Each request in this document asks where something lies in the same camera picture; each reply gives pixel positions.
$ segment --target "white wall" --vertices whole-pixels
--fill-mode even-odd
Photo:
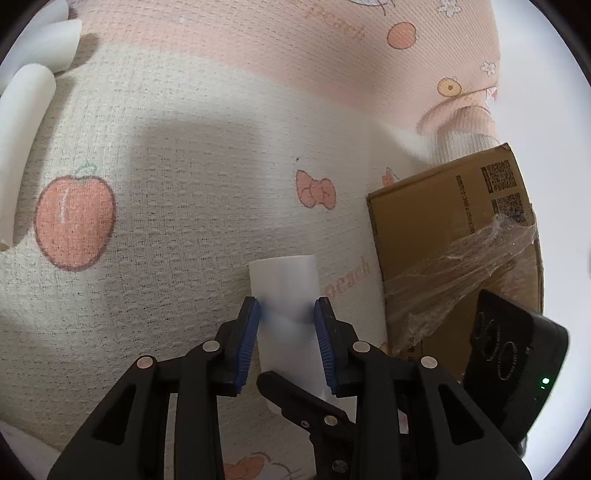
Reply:
[[[591,88],[556,30],[528,0],[492,0],[501,38],[493,114],[538,217],[545,315],[570,348],[529,433],[524,458],[543,479],[591,406]]]

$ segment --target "brown cardboard box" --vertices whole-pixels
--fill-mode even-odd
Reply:
[[[496,213],[504,213],[535,233],[535,215],[508,145],[455,160],[368,197],[376,248],[386,285],[409,268],[445,254],[452,242],[479,238]],[[420,343],[400,352],[403,358],[435,357],[458,380],[470,356],[469,336],[478,292],[487,288],[541,312],[543,270],[537,240],[503,264],[461,298],[443,323]],[[387,313],[394,305],[387,298]]]

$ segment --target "silver rivet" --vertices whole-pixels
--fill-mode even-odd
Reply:
[[[150,356],[143,356],[135,364],[138,368],[150,368],[154,364],[154,360]]]
[[[339,421],[336,419],[336,417],[333,417],[332,415],[327,415],[326,417],[324,417],[324,423],[326,423],[329,427],[335,427],[339,424]]]
[[[421,358],[421,365],[425,368],[435,368],[437,366],[437,360],[432,356],[424,356]]]
[[[203,344],[203,350],[206,352],[217,352],[220,348],[220,344],[216,340],[208,340]]]
[[[353,344],[353,350],[359,353],[367,353],[371,350],[368,342],[355,342]]]
[[[349,465],[344,460],[335,460],[333,462],[333,470],[337,473],[346,473],[349,469]]]

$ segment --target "clear packing tape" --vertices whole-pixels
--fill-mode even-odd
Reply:
[[[511,298],[534,260],[515,259],[537,238],[536,224],[523,226],[505,215],[452,242],[384,284],[388,337],[392,353],[431,335],[454,306],[501,267],[501,290]]]

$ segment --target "pink bow print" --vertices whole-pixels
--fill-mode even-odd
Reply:
[[[304,170],[298,170],[295,177],[295,189],[303,206],[313,208],[315,205],[324,205],[329,210],[335,208],[336,190],[329,179],[315,180]]]

